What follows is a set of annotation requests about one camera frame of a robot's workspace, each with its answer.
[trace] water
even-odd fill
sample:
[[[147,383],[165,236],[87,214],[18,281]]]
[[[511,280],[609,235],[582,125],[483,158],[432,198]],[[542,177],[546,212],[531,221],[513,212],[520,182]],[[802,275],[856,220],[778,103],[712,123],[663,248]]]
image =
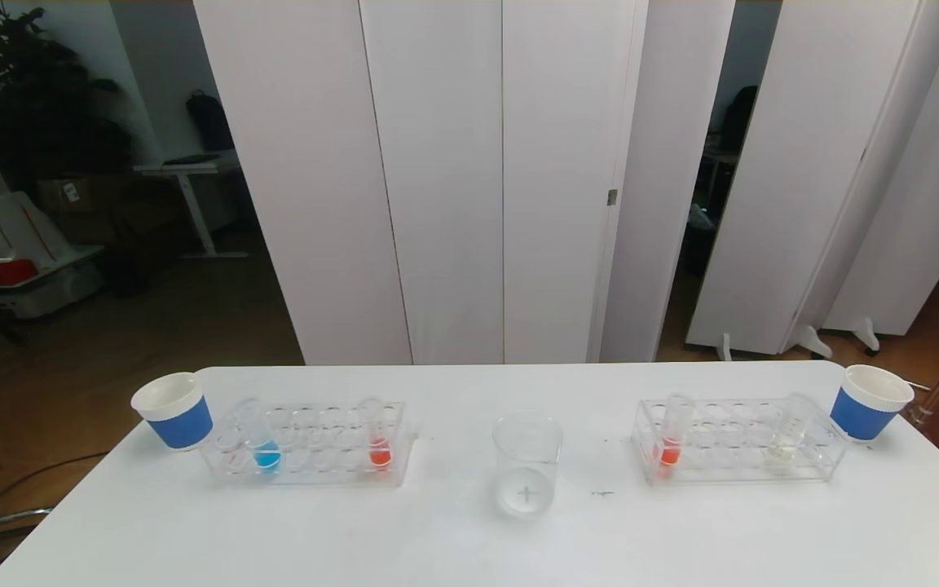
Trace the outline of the water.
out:
[[[553,485],[534,469],[506,469],[495,481],[495,497],[506,513],[529,518],[540,515],[552,504]]]
[[[801,417],[785,417],[778,423],[778,429],[774,431],[773,441],[770,443],[768,453],[776,461],[792,461],[796,449],[802,443],[806,434],[806,420]]]

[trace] white partition panel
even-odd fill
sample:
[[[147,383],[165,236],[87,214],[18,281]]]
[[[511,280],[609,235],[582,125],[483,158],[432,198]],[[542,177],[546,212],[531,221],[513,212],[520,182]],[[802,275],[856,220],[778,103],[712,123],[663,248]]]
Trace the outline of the white partition panel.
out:
[[[634,15],[645,7],[503,2],[506,363],[589,357],[606,289],[607,193],[621,188],[627,78],[634,89],[638,74]]]
[[[410,363],[357,0],[195,8],[306,363]]]
[[[897,163],[905,151],[915,127],[932,78],[939,64],[939,0],[923,0],[915,14],[912,31],[905,44],[897,74],[875,133],[871,136],[865,156],[857,168],[843,210],[835,224],[817,274],[806,294],[804,306],[796,317],[797,324],[822,328],[830,315],[832,302],[843,286],[847,272],[868,233],[879,203],[886,194]],[[860,330],[860,323],[849,330]],[[797,341],[799,329],[793,330],[786,346]]]
[[[939,279],[939,67],[887,196],[824,326],[905,334]]]
[[[886,99],[917,0],[786,2],[688,342],[783,348]]]
[[[415,364],[500,364],[500,0],[363,0]]]
[[[734,0],[648,7],[600,360],[655,360],[733,14]]]

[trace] black bag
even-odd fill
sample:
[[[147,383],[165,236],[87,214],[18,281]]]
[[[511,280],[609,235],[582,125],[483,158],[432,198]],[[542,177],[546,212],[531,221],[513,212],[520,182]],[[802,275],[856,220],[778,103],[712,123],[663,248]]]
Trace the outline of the black bag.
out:
[[[234,148],[231,127],[227,125],[227,114],[223,104],[212,96],[197,90],[187,98],[187,112],[190,112],[194,126],[201,138],[201,148],[205,150],[227,150]]]

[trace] desk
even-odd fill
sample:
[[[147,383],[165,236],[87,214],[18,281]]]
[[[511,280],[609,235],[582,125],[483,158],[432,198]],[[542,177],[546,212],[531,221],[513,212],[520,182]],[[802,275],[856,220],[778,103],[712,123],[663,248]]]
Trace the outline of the desk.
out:
[[[219,157],[216,157],[216,159],[202,161],[201,163],[179,165],[159,163],[133,167],[133,171],[137,174],[150,175],[150,177],[176,178],[176,183],[179,183],[179,191],[183,193],[183,200],[187,202],[187,211],[190,212],[191,220],[194,222],[194,230],[197,230],[202,249],[205,250],[197,257],[205,258],[241,258],[249,256],[249,253],[217,252],[216,244],[212,241],[212,234],[209,234],[209,227],[205,224],[205,216],[201,214],[201,205],[198,205],[194,186],[191,185],[191,175],[225,174],[225,172],[233,170],[241,170],[238,152],[234,149],[219,152]]]
[[[900,417],[830,483],[650,487],[627,438],[640,398],[825,406],[827,361],[211,368],[219,415],[267,400],[409,402],[420,439],[398,489],[234,487],[141,423],[0,568],[0,587],[939,585],[939,451]],[[562,423],[556,499],[534,523],[489,493],[492,424]]]

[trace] paper cup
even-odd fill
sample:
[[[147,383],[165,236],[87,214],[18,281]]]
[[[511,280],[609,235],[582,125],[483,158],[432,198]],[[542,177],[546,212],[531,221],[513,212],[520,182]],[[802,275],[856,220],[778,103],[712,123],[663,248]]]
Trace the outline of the paper cup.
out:
[[[173,450],[190,450],[212,431],[209,405],[193,373],[154,379],[133,394],[130,405]]]
[[[915,399],[915,390],[897,375],[867,364],[846,368],[831,419],[851,439],[871,441]]]

